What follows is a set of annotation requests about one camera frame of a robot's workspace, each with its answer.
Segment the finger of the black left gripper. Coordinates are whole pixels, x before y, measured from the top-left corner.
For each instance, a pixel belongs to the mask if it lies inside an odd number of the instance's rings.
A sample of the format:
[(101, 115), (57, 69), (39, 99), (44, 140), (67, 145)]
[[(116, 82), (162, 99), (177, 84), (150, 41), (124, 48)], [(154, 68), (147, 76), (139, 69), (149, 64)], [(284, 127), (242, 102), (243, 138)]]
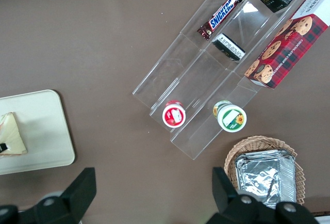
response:
[(59, 196), (48, 196), (23, 211), (2, 205), (1, 223), (79, 223), (95, 196), (95, 168), (85, 168)]

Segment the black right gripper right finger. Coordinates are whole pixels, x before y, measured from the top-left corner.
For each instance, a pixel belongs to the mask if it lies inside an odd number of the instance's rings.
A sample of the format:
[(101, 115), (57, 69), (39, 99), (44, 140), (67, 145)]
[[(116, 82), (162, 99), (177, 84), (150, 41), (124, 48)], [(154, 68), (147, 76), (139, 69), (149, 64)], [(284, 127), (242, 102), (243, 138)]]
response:
[(212, 169), (212, 194), (218, 212), (208, 223), (316, 223), (314, 215), (297, 203), (280, 202), (272, 209), (238, 194), (222, 167)]

